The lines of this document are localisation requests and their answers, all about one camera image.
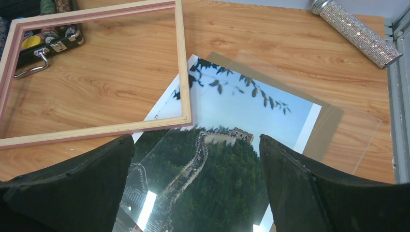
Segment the wooden picture frame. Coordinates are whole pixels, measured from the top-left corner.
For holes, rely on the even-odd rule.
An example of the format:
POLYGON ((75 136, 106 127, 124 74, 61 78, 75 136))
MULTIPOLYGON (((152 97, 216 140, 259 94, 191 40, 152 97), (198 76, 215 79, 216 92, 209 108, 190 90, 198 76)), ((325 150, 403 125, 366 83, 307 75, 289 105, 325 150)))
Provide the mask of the wooden picture frame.
POLYGON ((181 100, 180 117, 6 138, 1 139, 0 147, 2 149, 24 147, 29 145, 123 135, 149 130, 152 131, 154 129, 171 128, 172 126, 190 125, 192 123, 190 87, 186 57, 183 9, 182 2, 180 0, 144 0, 13 20, 11 22, 9 34, 0 61, 0 115, 3 116, 6 109, 8 96, 10 93, 9 88, 12 80, 14 79, 16 62, 20 52, 20 43, 25 31, 43 27, 78 24, 87 21, 95 21, 124 15, 157 12, 166 9, 175 10, 176 45, 181 100))

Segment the aluminium enclosure post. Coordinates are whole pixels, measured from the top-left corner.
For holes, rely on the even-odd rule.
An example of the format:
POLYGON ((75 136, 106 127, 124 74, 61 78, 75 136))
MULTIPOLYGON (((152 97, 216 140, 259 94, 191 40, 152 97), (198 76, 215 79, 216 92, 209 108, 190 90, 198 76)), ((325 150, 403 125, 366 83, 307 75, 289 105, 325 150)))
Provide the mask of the aluminium enclosure post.
POLYGON ((396 183, 410 181, 410 10, 385 20, 386 41, 402 53, 387 67, 396 183))

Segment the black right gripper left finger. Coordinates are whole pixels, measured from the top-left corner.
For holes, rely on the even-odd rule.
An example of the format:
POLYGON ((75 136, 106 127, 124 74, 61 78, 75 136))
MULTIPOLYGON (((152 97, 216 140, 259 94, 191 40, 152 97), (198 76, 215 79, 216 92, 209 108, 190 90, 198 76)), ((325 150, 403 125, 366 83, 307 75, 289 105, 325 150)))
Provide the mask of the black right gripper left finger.
POLYGON ((0 184, 3 232, 110 232, 134 156, 132 136, 0 184))

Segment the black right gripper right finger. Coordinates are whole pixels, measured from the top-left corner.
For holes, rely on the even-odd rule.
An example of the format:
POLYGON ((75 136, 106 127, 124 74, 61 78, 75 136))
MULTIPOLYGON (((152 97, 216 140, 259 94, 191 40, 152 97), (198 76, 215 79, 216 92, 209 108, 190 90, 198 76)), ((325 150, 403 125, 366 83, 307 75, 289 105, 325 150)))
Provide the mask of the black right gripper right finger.
POLYGON ((410 185, 327 166, 260 135, 267 195, 279 232, 407 232, 410 185))

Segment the brown backing board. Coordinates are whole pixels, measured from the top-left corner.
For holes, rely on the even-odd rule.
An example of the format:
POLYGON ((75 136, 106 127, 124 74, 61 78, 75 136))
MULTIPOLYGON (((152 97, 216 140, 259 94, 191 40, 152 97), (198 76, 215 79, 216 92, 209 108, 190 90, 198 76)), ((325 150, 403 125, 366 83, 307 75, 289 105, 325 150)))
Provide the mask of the brown backing board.
POLYGON ((243 51, 234 59, 216 52, 211 52, 206 59, 320 105, 322 109, 303 154, 318 161, 325 158, 328 154, 328 147, 344 116, 344 110, 333 104, 334 99, 321 93, 307 81, 292 76, 264 60, 243 51))

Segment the Great Wall photo print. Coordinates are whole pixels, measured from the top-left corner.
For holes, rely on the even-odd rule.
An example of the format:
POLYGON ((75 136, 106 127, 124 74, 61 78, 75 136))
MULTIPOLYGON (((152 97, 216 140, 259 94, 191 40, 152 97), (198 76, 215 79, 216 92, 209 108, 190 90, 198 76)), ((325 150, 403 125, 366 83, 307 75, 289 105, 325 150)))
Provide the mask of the Great Wall photo print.
POLYGON ((268 232, 260 135, 303 152, 322 106, 192 55, 191 126, 135 133, 115 232, 268 232))

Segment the black poker chip case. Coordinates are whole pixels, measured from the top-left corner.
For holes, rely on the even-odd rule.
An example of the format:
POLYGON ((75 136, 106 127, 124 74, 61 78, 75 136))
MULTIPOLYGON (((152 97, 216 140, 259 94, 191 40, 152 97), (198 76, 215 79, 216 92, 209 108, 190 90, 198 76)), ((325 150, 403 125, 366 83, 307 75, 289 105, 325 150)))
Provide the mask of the black poker chip case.
MULTIPOLYGON (((0 2, 0 52, 3 53, 11 22, 16 19, 39 15, 50 15, 78 10, 75 0, 2 0, 0 2)), ((42 43, 20 51, 16 67, 21 68, 42 60, 44 65, 27 69, 14 75, 20 79, 47 69, 49 59, 66 50, 74 49, 84 43, 79 24, 70 24, 41 29, 30 29, 24 32, 23 41, 37 35, 42 43)))

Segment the glittery silver tube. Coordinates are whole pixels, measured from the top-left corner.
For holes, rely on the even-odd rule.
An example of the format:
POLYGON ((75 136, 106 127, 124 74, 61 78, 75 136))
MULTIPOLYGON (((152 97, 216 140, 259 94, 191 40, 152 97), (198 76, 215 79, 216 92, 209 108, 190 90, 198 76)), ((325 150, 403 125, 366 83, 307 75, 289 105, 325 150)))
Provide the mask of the glittery silver tube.
POLYGON ((381 36, 334 0, 310 0, 309 8, 381 69, 403 56, 381 36))

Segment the yellow poker chip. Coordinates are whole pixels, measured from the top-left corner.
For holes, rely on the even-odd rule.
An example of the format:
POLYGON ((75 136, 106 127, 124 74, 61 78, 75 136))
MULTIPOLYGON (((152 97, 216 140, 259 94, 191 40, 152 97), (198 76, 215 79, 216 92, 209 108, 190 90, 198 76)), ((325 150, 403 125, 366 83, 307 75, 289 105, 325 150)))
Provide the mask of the yellow poker chip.
POLYGON ((37 36, 37 35, 33 35, 33 36, 30 36, 30 37, 27 37, 27 38, 22 42, 21 48, 22 48, 22 50, 24 50, 24 49, 28 49, 28 48, 37 46, 37 45, 39 45, 39 44, 41 44, 41 43, 42 43, 41 37, 40 37, 40 36, 37 36))

